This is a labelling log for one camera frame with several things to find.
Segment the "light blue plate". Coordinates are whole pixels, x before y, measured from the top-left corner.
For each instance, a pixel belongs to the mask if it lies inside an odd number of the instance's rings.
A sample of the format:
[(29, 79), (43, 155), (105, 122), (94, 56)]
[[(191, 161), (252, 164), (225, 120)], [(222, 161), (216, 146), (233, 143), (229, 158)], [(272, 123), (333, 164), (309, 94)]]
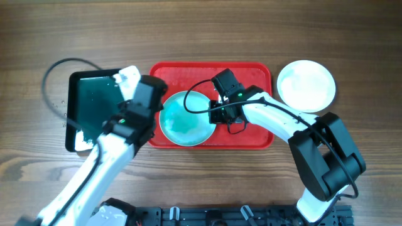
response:
[(216, 125), (209, 122), (207, 113), (210, 99), (199, 92), (181, 91), (173, 94), (163, 104), (159, 123), (162, 133), (179, 146), (196, 146), (214, 133)]

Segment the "white plate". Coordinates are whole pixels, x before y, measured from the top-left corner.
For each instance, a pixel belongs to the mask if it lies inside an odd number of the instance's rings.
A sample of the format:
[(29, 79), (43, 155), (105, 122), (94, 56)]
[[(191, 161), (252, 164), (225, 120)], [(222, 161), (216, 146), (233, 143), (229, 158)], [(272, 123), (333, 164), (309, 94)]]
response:
[(276, 82), (282, 101), (301, 112), (319, 112), (335, 99), (336, 84), (323, 65), (311, 60), (297, 60), (287, 64)]

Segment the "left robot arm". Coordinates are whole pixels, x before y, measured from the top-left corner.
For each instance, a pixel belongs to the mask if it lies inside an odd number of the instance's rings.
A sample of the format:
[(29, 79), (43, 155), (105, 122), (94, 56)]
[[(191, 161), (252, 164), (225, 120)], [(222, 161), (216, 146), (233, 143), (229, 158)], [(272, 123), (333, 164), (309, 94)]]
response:
[(163, 106), (168, 90), (160, 78), (142, 75), (124, 81), (129, 100), (120, 103), (120, 112), (103, 125), (103, 134), (78, 172), (63, 191), (36, 219), (21, 217), (17, 225), (86, 225), (104, 193), (139, 149), (153, 136), (155, 115)]

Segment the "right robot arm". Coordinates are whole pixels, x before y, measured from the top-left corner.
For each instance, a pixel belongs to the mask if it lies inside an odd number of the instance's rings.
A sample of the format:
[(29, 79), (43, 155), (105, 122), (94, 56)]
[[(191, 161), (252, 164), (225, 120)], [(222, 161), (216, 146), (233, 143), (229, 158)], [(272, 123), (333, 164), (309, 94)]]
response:
[(305, 223), (318, 225), (339, 199), (359, 196), (356, 179), (365, 172), (366, 163), (339, 116), (302, 113), (255, 85), (215, 85), (214, 89), (224, 102), (217, 112), (262, 127), (289, 145), (305, 186), (296, 203)]

